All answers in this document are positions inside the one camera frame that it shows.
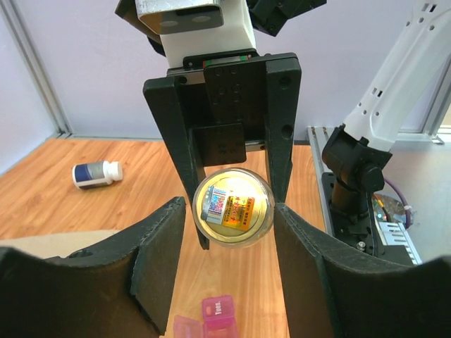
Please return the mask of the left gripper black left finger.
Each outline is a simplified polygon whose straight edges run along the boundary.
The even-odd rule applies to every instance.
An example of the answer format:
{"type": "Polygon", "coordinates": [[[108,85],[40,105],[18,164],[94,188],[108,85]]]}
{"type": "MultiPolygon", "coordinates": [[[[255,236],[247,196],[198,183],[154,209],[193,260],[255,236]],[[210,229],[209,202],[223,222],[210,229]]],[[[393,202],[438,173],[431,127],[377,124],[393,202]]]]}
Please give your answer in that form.
{"type": "Polygon", "coordinates": [[[160,337],[185,226],[181,196],[61,258],[1,248],[2,337],[160,337]]]}

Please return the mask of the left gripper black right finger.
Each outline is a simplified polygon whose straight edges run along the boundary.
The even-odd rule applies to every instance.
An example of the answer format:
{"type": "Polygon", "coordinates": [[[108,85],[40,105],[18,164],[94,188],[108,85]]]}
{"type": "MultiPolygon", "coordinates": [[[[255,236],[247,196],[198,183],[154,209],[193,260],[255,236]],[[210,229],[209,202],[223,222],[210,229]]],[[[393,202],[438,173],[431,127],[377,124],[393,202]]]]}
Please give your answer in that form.
{"type": "Polygon", "coordinates": [[[450,258],[408,267],[362,253],[285,204],[274,232],[291,337],[449,337],[450,258]]]}

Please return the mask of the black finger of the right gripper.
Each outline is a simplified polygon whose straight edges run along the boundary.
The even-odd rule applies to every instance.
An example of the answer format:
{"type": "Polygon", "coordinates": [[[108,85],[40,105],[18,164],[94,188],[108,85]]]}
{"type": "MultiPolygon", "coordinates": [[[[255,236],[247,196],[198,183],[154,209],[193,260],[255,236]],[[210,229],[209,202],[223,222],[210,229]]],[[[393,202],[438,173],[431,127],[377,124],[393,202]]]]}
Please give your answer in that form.
{"type": "Polygon", "coordinates": [[[278,203],[286,200],[292,172],[292,148],[302,69],[294,53],[266,62],[266,172],[278,203]]]}
{"type": "Polygon", "coordinates": [[[185,118],[176,79],[148,79],[142,91],[185,188],[190,206],[194,207],[195,192],[206,173],[192,130],[185,118]]]}

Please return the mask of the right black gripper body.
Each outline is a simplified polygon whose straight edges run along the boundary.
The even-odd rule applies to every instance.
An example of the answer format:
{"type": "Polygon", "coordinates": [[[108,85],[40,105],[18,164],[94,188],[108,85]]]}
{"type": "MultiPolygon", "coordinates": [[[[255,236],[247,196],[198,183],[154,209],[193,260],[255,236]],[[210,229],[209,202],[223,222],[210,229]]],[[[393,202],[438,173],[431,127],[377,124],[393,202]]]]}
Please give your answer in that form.
{"type": "Polygon", "coordinates": [[[202,165],[244,163],[264,140],[264,71],[256,52],[189,56],[169,68],[202,165]]]}

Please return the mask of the pink weekly pill organizer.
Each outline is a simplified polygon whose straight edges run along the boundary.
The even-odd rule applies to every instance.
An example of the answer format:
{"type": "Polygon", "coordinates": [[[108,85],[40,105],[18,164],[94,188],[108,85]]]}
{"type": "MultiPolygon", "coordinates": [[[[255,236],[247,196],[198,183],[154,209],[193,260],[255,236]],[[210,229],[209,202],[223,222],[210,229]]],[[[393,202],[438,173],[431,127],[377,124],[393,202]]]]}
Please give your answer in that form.
{"type": "Polygon", "coordinates": [[[173,336],[181,338],[238,338],[235,306],[231,295],[202,300],[202,322],[176,315],[173,336]]]}

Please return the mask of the white capped pill bottle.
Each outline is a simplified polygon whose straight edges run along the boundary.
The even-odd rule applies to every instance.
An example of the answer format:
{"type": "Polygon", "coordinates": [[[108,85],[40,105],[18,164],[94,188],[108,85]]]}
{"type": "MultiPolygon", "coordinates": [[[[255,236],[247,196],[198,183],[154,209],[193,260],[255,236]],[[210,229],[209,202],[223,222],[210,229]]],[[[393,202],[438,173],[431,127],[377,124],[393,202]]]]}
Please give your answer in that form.
{"type": "Polygon", "coordinates": [[[118,161],[77,164],[72,169],[72,179],[78,189],[105,187],[121,181],[123,169],[118,161]]]}

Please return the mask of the clear bottle yellow capsules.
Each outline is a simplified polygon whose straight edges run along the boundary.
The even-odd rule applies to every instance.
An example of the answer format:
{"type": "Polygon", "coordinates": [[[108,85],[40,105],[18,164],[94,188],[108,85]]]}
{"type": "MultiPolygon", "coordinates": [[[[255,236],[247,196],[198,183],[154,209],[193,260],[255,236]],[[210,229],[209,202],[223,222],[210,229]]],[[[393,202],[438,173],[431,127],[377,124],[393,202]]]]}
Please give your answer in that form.
{"type": "Polygon", "coordinates": [[[276,200],[265,179],[224,168],[202,180],[192,200],[197,229],[211,242],[235,248],[257,243],[273,227],[276,200]]]}

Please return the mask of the left aluminium frame post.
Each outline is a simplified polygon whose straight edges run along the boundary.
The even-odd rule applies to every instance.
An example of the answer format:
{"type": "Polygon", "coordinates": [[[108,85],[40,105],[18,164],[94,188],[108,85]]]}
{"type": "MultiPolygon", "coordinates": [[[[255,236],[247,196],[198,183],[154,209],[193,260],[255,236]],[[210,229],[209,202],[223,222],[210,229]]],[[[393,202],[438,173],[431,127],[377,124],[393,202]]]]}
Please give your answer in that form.
{"type": "Polygon", "coordinates": [[[73,129],[63,110],[61,100],[58,98],[56,90],[51,83],[38,49],[33,42],[30,30],[19,10],[17,1],[1,1],[1,16],[6,21],[6,26],[12,34],[20,56],[25,62],[25,67],[33,85],[39,94],[47,115],[54,125],[56,135],[59,137],[62,135],[71,136],[73,129]]]}

